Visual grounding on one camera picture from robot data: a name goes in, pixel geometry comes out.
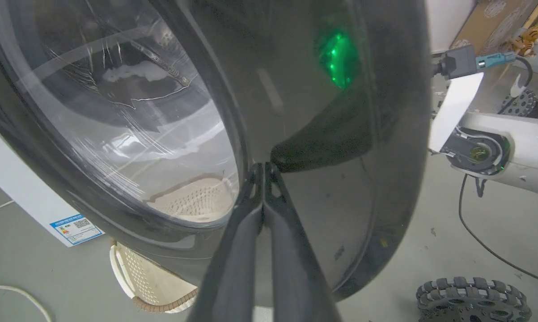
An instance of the white perforated basket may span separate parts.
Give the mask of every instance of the white perforated basket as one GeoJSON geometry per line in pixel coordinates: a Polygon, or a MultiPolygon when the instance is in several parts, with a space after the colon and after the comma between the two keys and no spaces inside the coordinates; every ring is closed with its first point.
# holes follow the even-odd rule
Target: white perforated basket
{"type": "Polygon", "coordinates": [[[234,198],[234,191],[227,179],[211,176],[176,185],[144,202],[168,216],[206,223],[226,216],[234,198]]]}
{"type": "Polygon", "coordinates": [[[114,241],[110,263],[120,287],[148,312],[177,313],[193,304],[197,287],[114,241]]]}

